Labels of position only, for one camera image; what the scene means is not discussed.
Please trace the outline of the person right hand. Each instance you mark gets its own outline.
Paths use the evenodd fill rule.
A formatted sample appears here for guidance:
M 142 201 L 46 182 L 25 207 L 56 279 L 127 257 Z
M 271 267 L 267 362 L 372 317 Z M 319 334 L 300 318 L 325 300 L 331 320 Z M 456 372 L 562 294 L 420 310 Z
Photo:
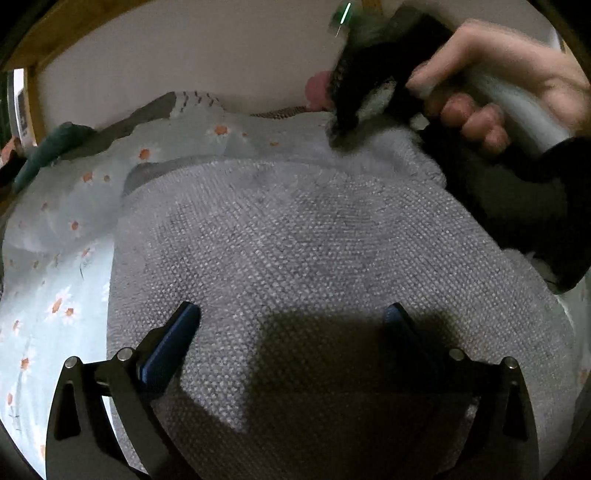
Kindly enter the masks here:
M 570 53 L 525 34 L 467 20 L 406 83 L 432 115 L 494 152 L 514 128 L 540 139 L 542 127 L 590 133 L 590 82 Z

